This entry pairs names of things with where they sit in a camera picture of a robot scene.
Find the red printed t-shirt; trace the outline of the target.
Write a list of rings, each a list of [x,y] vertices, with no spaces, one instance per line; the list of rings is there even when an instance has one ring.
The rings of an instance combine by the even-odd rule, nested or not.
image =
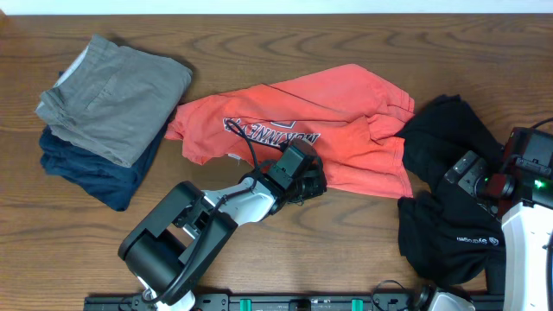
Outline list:
[[[397,133],[414,116],[410,95],[358,65],[197,99],[178,107],[165,137],[203,165],[231,156],[278,159],[294,138],[310,141],[331,188],[399,199],[412,196]]]

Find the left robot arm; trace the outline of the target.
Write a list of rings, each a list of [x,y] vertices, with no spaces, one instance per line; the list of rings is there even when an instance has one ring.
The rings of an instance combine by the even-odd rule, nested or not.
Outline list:
[[[310,165],[288,188],[257,170],[218,191],[176,185],[129,233],[118,255],[145,287],[142,300],[156,310],[189,310],[193,290],[231,235],[289,203],[303,203],[327,189],[322,168]]]

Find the black Sydrogen garment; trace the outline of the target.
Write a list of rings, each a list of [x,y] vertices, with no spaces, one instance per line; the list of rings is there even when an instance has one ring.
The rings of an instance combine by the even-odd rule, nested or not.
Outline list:
[[[398,245],[416,273],[444,287],[487,272],[505,288],[505,240],[500,223],[445,174],[468,151],[499,168],[500,144],[460,96],[430,101],[399,132],[403,164],[429,185],[398,200]]]

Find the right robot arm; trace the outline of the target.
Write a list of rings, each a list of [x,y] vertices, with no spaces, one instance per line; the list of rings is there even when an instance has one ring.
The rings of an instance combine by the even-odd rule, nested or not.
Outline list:
[[[501,168],[467,152],[445,180],[475,198],[501,224],[505,239],[505,294],[465,298],[435,290],[428,310],[550,310],[552,308],[552,136],[515,127]]]

